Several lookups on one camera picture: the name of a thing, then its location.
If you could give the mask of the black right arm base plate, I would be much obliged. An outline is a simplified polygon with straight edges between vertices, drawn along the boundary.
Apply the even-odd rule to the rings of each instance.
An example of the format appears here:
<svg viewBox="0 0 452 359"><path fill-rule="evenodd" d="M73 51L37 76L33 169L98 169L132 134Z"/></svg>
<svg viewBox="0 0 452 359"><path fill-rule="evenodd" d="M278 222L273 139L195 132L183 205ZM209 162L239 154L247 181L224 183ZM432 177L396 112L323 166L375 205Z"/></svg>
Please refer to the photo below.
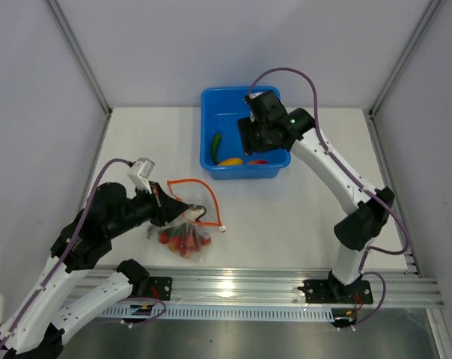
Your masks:
<svg viewBox="0 0 452 359"><path fill-rule="evenodd" d="M305 295L309 304L372 304L370 283L359 278L344 286L329 279L304 280L297 289Z"/></svg>

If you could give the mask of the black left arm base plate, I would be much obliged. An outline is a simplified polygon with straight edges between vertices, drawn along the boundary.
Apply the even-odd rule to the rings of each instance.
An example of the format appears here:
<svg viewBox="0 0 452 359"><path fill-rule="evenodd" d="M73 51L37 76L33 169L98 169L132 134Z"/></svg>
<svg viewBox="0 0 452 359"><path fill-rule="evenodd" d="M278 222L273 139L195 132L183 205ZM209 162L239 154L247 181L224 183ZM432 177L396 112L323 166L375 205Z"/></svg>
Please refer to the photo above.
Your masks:
<svg viewBox="0 0 452 359"><path fill-rule="evenodd" d="M145 295L147 298L156 298L162 301L170 301L172 289L172 277L151 277L149 279Z"/></svg>

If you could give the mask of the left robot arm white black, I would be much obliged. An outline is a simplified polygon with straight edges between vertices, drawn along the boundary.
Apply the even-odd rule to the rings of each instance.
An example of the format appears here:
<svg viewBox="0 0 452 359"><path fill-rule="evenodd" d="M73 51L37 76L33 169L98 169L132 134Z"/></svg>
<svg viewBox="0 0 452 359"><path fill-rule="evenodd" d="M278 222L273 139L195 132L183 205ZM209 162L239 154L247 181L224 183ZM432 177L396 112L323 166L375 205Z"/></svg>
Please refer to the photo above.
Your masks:
<svg viewBox="0 0 452 359"><path fill-rule="evenodd" d="M119 301L159 303L150 292L150 273L137 261L121 262L98 287L72 304L65 300L77 283L112 249L112 240L147 222L170 224L189 205L167 195L158 183L128 198L116 182L102 184L50 249L34 288L0 326L0 352L6 358L57 358L83 327Z"/></svg>

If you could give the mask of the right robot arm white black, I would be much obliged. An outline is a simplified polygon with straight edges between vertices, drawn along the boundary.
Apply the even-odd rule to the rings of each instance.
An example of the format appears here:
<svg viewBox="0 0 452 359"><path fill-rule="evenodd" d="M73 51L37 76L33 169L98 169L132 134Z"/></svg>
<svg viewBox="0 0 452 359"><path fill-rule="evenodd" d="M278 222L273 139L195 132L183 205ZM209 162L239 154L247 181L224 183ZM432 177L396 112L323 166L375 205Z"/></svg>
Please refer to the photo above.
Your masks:
<svg viewBox="0 0 452 359"><path fill-rule="evenodd" d="M345 218L334 227L340 242L338 256L328 274L329 295L346 301L361 280L367 246L389 216L393 191L358 181L358 174L335 154L315 119L303 108L287 111L271 90L245 96L250 115L238 121L244 154L282 149L302 160L335 196Z"/></svg>

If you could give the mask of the red chili pepper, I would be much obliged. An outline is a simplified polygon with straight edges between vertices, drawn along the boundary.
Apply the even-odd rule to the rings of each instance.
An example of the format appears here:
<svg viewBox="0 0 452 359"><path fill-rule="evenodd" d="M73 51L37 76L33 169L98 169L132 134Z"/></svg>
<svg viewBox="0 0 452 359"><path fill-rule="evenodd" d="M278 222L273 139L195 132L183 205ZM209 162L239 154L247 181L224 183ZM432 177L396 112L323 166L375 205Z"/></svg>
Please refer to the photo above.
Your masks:
<svg viewBox="0 0 452 359"><path fill-rule="evenodd" d="M267 165L267 164L269 164L269 162L263 159L246 162L246 165Z"/></svg>

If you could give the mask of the clear orange zip top bag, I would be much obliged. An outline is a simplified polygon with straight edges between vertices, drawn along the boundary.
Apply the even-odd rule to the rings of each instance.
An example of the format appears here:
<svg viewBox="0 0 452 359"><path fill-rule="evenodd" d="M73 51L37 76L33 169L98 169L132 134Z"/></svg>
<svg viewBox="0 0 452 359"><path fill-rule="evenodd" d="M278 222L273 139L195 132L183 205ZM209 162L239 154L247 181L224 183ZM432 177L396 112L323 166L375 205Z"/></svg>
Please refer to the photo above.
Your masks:
<svg viewBox="0 0 452 359"><path fill-rule="evenodd" d="M212 187L200 179L167 181L169 194L189 208L164 227L149 225L147 239L194 263L207 255L213 237L224 233L219 202Z"/></svg>

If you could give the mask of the small green chili pepper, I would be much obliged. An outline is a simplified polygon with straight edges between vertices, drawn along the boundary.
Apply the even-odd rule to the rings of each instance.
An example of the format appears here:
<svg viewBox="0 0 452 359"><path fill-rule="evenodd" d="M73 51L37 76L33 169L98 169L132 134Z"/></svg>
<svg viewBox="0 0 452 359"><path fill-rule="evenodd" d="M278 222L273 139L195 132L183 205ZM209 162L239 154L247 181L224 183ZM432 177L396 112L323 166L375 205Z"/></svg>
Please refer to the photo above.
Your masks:
<svg viewBox="0 0 452 359"><path fill-rule="evenodd" d="M217 132L213 136L213 140L210 146L210 155L213 160L214 165L219 164L219 158L218 158L218 152L219 152L219 146L222 142L222 134L220 132Z"/></svg>

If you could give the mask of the grey toy fish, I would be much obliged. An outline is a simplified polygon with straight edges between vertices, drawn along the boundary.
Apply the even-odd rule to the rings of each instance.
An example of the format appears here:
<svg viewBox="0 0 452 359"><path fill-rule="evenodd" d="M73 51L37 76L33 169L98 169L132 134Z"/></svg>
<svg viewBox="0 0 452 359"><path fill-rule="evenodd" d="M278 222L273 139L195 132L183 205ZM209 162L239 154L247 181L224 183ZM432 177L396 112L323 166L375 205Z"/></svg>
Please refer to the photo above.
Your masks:
<svg viewBox="0 0 452 359"><path fill-rule="evenodd" d="M207 208L205 206L200 204L189 204L189 208L174 220L174 224L198 223L206 213Z"/></svg>

